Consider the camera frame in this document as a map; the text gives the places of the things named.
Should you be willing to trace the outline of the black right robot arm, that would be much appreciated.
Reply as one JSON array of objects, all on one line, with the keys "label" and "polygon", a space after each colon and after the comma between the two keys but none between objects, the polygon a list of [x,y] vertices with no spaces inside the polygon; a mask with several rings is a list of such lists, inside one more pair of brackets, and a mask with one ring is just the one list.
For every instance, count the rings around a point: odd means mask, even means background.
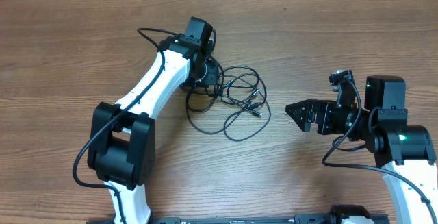
[{"label": "black right robot arm", "polygon": [[[338,94],[336,100],[307,99],[285,107],[302,131],[309,132],[315,123],[319,134],[336,135],[322,158],[323,165],[381,173],[397,222],[436,223],[437,154],[428,130],[407,123],[403,78],[369,76],[364,98],[351,71],[332,73],[329,81]],[[360,140],[362,145],[343,149],[345,140]],[[334,151],[353,153],[362,149],[373,154],[373,166],[328,161]]]}]

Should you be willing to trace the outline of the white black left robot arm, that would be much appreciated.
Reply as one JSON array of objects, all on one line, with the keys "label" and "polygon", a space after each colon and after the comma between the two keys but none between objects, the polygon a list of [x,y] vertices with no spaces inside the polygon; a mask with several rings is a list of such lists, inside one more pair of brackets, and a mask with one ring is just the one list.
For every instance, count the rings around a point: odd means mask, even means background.
[{"label": "white black left robot arm", "polygon": [[185,32],[157,43],[152,67],[123,98],[101,102],[92,117],[84,154],[88,167],[112,194],[110,223],[151,223],[145,183],[155,161],[155,121],[180,86],[212,86],[218,68],[207,61],[216,42],[213,27],[192,17]]}]

